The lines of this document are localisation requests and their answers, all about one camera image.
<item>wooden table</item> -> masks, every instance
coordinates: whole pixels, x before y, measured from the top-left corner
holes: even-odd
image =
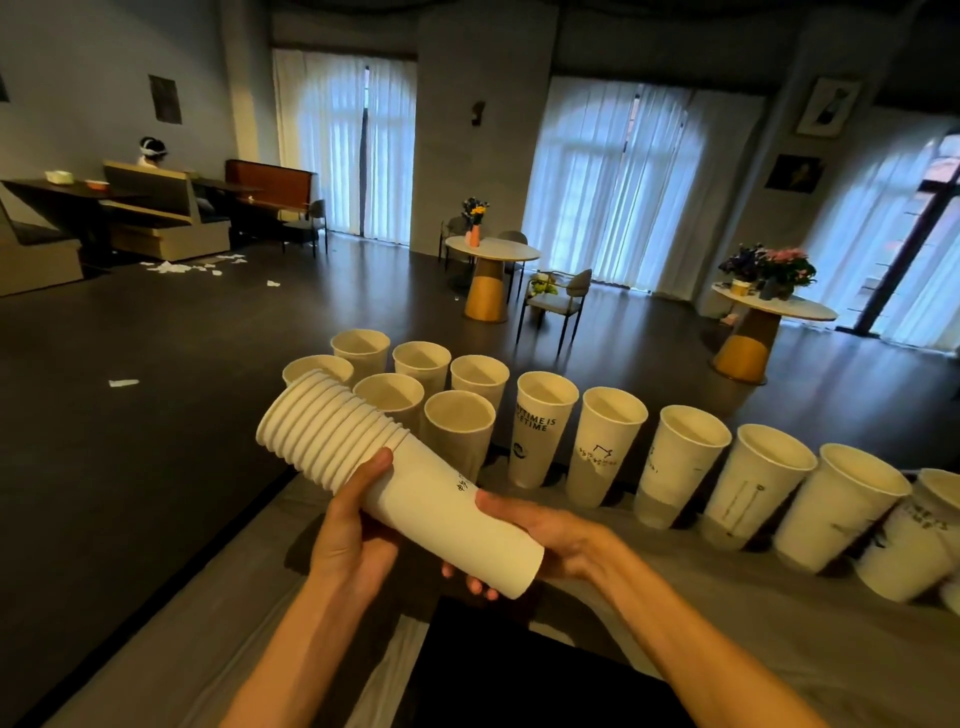
[[[748,306],[747,313],[711,363],[723,376],[746,384],[766,381],[767,360],[783,316],[805,321],[833,321],[837,317],[836,311],[800,296],[792,296],[789,301],[764,301],[756,293],[735,296],[722,283],[714,283],[712,288],[734,303]]]
[[[473,283],[467,295],[464,313],[470,319],[499,324],[507,320],[507,307],[503,300],[503,264],[506,261],[519,263],[536,260],[540,251],[513,240],[485,237],[480,245],[471,248],[463,235],[454,235],[445,240],[451,250],[472,255],[477,259]]]

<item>left hand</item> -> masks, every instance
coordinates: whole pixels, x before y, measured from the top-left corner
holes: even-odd
[[[313,545],[308,583],[346,589],[364,603],[370,603],[380,591],[403,537],[362,513],[360,507],[373,483],[393,462],[390,449],[381,448],[330,501]]]

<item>wall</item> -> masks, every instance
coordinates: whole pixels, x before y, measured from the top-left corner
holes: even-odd
[[[0,179],[100,179],[104,158],[135,161],[145,135],[166,143],[170,167],[211,176],[236,154],[216,0],[5,0],[0,71],[12,100],[0,104]],[[156,121],[148,74],[177,82],[181,126]]]

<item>gray floor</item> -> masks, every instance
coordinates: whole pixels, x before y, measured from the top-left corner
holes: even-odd
[[[942,356],[786,328],[770,383],[752,388],[707,367],[722,331],[683,303],[595,286],[576,342],[557,359],[559,321],[525,327],[515,348],[516,318],[463,318],[463,296],[430,257],[336,236],[329,259],[277,246],[247,253],[249,263],[219,264],[218,278],[133,265],[0,300],[0,670],[9,676],[0,723],[36,704],[282,477],[283,464],[253,440],[256,423],[283,365],[328,351],[343,328],[499,356],[515,377],[552,369],[581,391],[632,391],[651,421],[621,471],[626,487],[669,403],[778,426],[814,448],[863,447],[903,468],[945,466],[960,451],[950,400],[960,371]],[[110,389],[118,378],[140,383]],[[512,384],[494,433],[501,445],[515,396]],[[572,437],[570,427],[561,460]]]

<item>framed picture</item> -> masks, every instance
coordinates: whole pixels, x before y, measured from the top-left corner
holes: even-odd
[[[824,162],[819,157],[799,157],[797,155],[777,155],[770,177],[763,186],[767,189],[781,189],[784,192],[813,194],[817,182],[824,173]]]
[[[797,125],[797,133],[835,139],[843,132],[862,86],[859,81],[817,79]]]

